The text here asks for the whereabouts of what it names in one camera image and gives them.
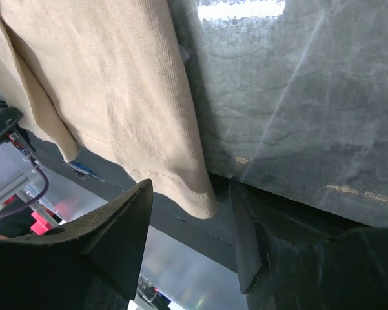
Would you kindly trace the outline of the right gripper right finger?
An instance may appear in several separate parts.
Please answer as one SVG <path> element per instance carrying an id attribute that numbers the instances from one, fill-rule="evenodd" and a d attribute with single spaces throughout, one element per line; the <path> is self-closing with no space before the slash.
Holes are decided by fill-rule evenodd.
<path id="1" fill-rule="evenodd" d="M 229 183 L 249 309 L 388 309 L 388 228 Z"/>

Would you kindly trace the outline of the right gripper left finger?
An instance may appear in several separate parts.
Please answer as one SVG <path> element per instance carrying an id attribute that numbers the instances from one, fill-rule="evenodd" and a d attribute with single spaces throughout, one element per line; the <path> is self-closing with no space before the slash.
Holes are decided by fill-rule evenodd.
<path id="1" fill-rule="evenodd" d="M 126 309 L 152 213 L 145 179 L 71 222 L 0 240 L 0 309 Z"/>

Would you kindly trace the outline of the beige t-shirt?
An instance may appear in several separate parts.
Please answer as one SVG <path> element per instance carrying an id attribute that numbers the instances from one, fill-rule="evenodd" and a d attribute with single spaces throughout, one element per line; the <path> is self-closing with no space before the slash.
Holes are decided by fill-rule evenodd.
<path id="1" fill-rule="evenodd" d="M 0 1 L 0 94 L 65 161 L 84 147 L 191 216 L 215 214 L 166 1 Z"/>

